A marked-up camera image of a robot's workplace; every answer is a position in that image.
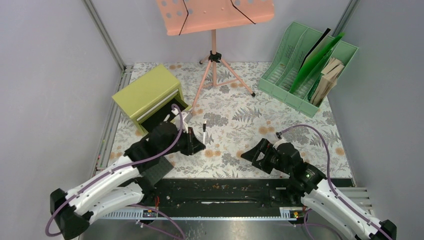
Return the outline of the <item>black pen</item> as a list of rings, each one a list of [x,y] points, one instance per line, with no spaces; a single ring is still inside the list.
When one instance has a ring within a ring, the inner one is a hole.
[[[207,121],[205,120],[202,124],[202,143],[206,144],[206,136],[207,136]]]

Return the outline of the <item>yellow-green drawer cabinet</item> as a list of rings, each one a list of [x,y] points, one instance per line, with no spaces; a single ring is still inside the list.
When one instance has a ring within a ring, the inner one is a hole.
[[[168,121],[172,121],[173,104],[181,111],[191,109],[184,100],[180,81],[162,64],[118,91],[112,99],[143,134],[153,130],[167,115]]]

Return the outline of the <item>green transparent folder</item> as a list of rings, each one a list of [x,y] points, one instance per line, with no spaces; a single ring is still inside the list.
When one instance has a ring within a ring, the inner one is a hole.
[[[306,77],[312,72],[317,64],[324,59],[325,56],[328,56],[328,53],[335,47],[335,45],[342,39],[344,35],[345,33],[341,32],[329,44],[324,46],[317,54],[312,56],[310,60],[305,61],[304,65],[299,69],[299,72],[290,87],[289,92],[291,94],[295,93],[295,91],[305,81]]]

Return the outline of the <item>green puzzle book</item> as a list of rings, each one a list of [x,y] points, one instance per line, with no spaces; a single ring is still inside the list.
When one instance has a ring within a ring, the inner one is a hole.
[[[312,100],[312,97],[314,96],[314,94],[315,94],[315,92],[316,92],[316,90],[317,90],[317,88],[318,88],[318,86],[319,86],[319,84],[320,84],[321,77],[322,77],[322,75],[320,75],[320,76],[319,76],[319,77],[315,80],[314,84],[312,85],[312,88],[310,89],[310,91],[309,91],[309,93],[308,93],[308,95],[307,95],[307,101],[308,101],[308,102],[310,102],[310,101]]]

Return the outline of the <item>purple puzzle book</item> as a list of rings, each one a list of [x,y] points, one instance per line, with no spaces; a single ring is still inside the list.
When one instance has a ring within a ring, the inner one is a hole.
[[[337,85],[338,78],[342,73],[345,65],[337,58],[331,57],[328,64],[323,68],[319,85],[310,101],[310,103],[318,107],[330,90]]]

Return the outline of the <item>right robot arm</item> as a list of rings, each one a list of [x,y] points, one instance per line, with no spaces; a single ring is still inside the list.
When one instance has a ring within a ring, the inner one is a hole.
[[[397,227],[392,221],[379,220],[346,197],[322,171],[304,162],[292,143],[272,144],[263,138],[241,157],[268,174],[277,170],[289,175],[287,201],[293,206],[309,207],[347,239],[396,239]]]

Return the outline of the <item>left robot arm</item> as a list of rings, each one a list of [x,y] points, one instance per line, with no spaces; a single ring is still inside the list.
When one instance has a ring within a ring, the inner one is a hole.
[[[165,156],[192,156],[205,148],[192,127],[162,121],[94,177],[67,191],[54,190],[50,194],[51,217],[45,234],[53,236],[49,229],[55,222],[58,234],[72,240],[111,212],[138,203],[152,204],[156,184],[173,169]]]

